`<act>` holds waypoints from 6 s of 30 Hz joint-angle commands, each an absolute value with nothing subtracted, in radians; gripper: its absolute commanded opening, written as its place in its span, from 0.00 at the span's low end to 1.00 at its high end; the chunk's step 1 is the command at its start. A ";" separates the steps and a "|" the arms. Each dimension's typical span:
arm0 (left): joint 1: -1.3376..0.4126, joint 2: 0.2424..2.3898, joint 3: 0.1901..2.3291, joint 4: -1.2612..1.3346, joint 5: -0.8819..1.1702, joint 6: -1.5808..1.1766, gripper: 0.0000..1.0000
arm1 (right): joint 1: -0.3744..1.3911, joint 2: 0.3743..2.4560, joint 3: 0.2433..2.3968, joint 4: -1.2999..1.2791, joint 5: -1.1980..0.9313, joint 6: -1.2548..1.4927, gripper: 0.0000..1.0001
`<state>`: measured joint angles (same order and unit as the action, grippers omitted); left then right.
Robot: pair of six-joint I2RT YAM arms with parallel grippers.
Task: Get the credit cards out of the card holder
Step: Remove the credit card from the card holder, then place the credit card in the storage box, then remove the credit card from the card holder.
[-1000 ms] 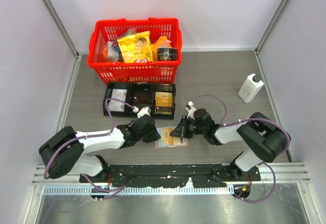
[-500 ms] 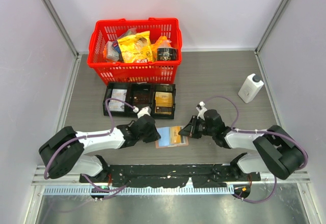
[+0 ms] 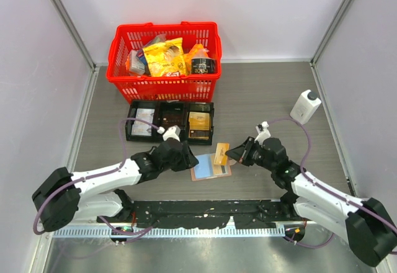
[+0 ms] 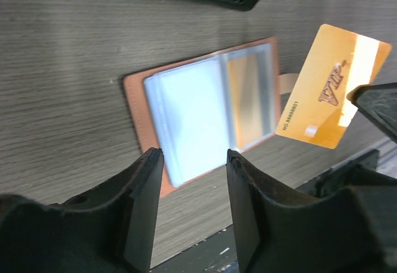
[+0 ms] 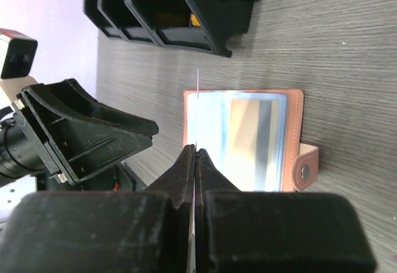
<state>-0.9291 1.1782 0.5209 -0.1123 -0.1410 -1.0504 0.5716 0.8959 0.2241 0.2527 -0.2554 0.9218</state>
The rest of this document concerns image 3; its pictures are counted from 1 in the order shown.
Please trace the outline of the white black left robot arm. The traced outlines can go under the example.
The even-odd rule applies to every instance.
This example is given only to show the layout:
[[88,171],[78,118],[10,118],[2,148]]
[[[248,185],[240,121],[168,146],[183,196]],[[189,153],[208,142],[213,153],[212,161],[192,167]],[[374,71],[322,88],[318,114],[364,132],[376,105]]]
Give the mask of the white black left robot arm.
[[169,169],[174,172],[192,169],[198,163],[186,141],[169,138],[112,166],[85,172],[58,168],[32,194],[37,209],[33,232],[41,235],[57,231],[77,215],[87,215],[94,210],[89,199],[104,192],[154,180]]

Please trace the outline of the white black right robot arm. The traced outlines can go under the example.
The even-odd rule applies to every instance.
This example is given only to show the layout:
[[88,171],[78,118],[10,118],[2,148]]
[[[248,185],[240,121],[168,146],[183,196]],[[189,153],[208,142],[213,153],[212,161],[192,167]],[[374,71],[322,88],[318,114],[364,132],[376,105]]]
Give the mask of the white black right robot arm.
[[245,166],[256,164],[270,171],[275,184],[290,197],[280,204],[285,219],[299,216],[316,222],[343,239],[370,267],[394,253],[396,226],[379,200],[353,197],[323,183],[293,162],[279,139],[259,143],[249,137],[226,155]]

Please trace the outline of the pink leather card holder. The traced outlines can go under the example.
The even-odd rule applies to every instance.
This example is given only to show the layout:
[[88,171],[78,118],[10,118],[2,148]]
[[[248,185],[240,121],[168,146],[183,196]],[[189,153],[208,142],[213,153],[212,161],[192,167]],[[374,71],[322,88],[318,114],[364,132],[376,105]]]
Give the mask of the pink leather card holder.
[[[196,156],[198,160],[198,165],[196,165],[190,170],[192,181],[196,182],[196,181],[203,181],[206,179],[228,177],[228,176],[220,176],[220,177],[213,176],[212,165],[213,165],[214,155],[215,154],[213,153],[213,154],[201,154]],[[232,170],[229,161],[227,162],[226,166],[230,167],[230,172],[232,175]]]

